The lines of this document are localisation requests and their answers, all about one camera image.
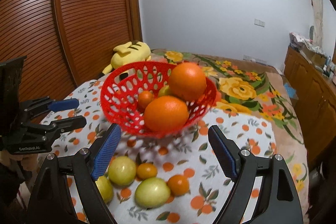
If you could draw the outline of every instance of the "yellow plush toy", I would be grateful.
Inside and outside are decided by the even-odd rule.
[[[151,59],[151,49],[146,43],[138,40],[116,46],[113,51],[115,54],[112,56],[111,64],[109,64],[102,72],[104,75],[123,65],[137,61],[148,61]]]

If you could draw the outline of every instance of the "plastic basket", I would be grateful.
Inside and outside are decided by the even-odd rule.
[[[144,125],[143,113],[137,109],[138,95],[151,90],[157,97],[159,90],[168,84],[168,78],[175,65],[143,61],[130,63],[114,70],[105,80],[100,94],[100,103],[108,121],[120,125],[123,131],[137,136],[162,138],[178,134],[196,124],[211,108],[216,99],[216,86],[206,78],[205,93],[198,101],[186,102],[189,118],[186,124],[174,132],[151,132]],[[119,75],[128,72],[128,77],[119,81]]]

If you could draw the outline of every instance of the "floral blanket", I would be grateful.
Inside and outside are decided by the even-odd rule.
[[[164,49],[153,50],[152,60],[174,64],[183,61],[198,63],[220,91],[216,108],[229,115],[246,113],[271,122],[277,144],[274,153],[280,153],[286,160],[307,223],[307,150],[290,98],[276,70],[247,61]],[[267,150],[264,156],[272,156],[272,149]]]

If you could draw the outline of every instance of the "blue gripper pad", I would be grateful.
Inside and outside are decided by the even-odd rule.
[[[53,112],[74,109],[77,107],[79,107],[79,101],[75,98],[63,101],[55,101],[48,105],[48,109]]]
[[[104,140],[97,155],[94,158],[94,165],[91,172],[91,177],[93,180],[97,180],[99,177],[105,174],[106,169],[109,166],[110,160],[114,155],[114,152],[116,151],[117,146],[120,142],[121,138],[120,126],[117,124],[112,124],[111,127],[114,127],[113,130],[110,133],[109,130],[106,132],[106,134],[109,133],[109,135]]]
[[[218,126],[209,128],[208,139],[224,175],[236,182],[240,169],[240,149],[233,140],[224,136]]]

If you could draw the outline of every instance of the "green fruit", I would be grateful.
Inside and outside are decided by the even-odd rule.
[[[161,96],[167,96],[167,95],[172,95],[172,93],[171,93],[169,86],[165,85],[164,87],[160,89],[159,94],[157,96],[161,97]]]
[[[96,181],[97,188],[104,202],[110,202],[113,198],[113,187],[111,182],[107,179],[107,177],[102,176],[99,177]]]
[[[143,208],[156,208],[164,205],[170,197],[170,189],[163,179],[149,178],[135,190],[135,201]]]
[[[137,166],[129,157],[121,156],[110,164],[109,179],[117,185],[126,186],[133,182],[137,174]]]

